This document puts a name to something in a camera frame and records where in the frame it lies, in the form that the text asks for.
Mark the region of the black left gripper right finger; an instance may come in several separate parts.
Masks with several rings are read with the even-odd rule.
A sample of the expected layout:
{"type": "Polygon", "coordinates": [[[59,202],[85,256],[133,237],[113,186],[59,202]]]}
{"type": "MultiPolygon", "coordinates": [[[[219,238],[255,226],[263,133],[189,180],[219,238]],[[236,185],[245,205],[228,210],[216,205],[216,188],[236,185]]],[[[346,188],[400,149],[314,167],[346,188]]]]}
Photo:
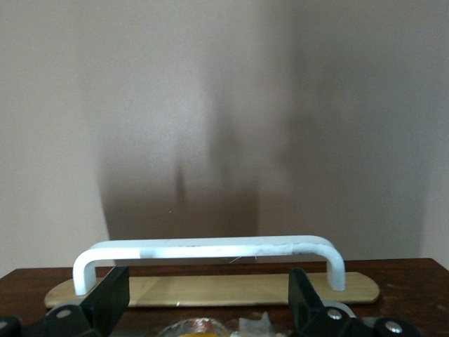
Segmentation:
{"type": "Polygon", "coordinates": [[[413,325],[400,319],[375,318],[367,325],[335,305],[324,305],[301,268],[289,272],[288,306],[295,325],[292,336],[421,335],[413,325]]]}

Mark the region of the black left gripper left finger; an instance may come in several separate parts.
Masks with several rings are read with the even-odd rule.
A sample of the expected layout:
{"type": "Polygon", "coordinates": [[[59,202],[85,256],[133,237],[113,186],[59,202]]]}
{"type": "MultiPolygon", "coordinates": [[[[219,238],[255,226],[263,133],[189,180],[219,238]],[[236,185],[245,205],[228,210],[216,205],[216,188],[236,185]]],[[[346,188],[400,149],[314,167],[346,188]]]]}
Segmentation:
{"type": "Polygon", "coordinates": [[[110,336],[129,301],[129,268],[114,267],[80,303],[53,308],[29,326],[17,316],[2,317],[1,335],[110,336]]]}

